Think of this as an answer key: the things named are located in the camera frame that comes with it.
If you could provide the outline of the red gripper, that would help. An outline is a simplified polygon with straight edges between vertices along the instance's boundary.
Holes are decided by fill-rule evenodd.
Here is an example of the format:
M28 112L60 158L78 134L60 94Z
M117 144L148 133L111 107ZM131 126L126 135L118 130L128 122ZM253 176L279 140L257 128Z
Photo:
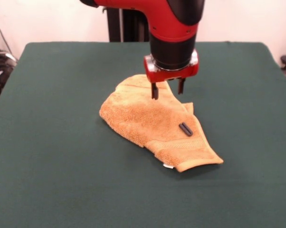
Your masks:
M156 66L152 55L145 56L143 62L146 76L151 82L152 99L154 100L159 98L159 89L156 83L178 78L178 94L180 95L184 91L185 78L195 76L199 70L199 56L196 50L193 51L189 64L177 70L165 70Z

